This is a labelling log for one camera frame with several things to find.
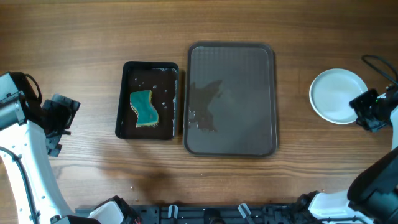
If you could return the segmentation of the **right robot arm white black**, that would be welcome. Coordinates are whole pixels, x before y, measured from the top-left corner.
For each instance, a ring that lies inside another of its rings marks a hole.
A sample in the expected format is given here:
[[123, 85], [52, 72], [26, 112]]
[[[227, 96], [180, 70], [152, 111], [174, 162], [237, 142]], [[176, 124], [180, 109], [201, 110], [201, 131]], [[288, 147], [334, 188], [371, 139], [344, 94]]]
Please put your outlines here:
[[370, 132], [392, 126], [391, 151], [360, 173], [347, 191], [318, 193], [308, 207], [327, 223], [397, 223], [397, 86], [383, 95], [371, 89], [349, 103], [356, 124]]

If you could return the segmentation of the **teal yellow sponge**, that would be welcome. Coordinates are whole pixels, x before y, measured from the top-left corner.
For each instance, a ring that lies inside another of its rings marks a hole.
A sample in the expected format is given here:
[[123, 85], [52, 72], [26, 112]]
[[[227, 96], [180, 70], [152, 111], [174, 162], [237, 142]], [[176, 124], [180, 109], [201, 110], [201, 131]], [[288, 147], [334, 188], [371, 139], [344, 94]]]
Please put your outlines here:
[[159, 114], [152, 105], [152, 91], [142, 90], [130, 93], [130, 106], [137, 116], [136, 127], [155, 126]]

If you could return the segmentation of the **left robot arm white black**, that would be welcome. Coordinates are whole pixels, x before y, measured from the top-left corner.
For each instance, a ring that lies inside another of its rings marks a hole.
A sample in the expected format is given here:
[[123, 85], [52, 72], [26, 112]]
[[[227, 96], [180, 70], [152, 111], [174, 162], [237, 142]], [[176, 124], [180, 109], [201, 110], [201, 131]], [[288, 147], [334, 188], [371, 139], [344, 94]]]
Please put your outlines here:
[[16, 202], [19, 223], [96, 223], [79, 217], [63, 198], [49, 157], [80, 102], [55, 94], [44, 100], [35, 79], [21, 72], [1, 75], [1, 158]]

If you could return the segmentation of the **white plate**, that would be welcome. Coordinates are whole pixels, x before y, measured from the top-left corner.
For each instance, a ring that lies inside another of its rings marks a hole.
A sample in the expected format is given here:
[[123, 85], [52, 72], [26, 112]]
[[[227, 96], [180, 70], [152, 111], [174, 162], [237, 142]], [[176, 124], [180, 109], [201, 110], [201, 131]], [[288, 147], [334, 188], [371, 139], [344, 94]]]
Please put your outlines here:
[[308, 94], [312, 108], [320, 117], [334, 124], [350, 124], [358, 116], [349, 103], [367, 90], [357, 74], [332, 68], [314, 79]]

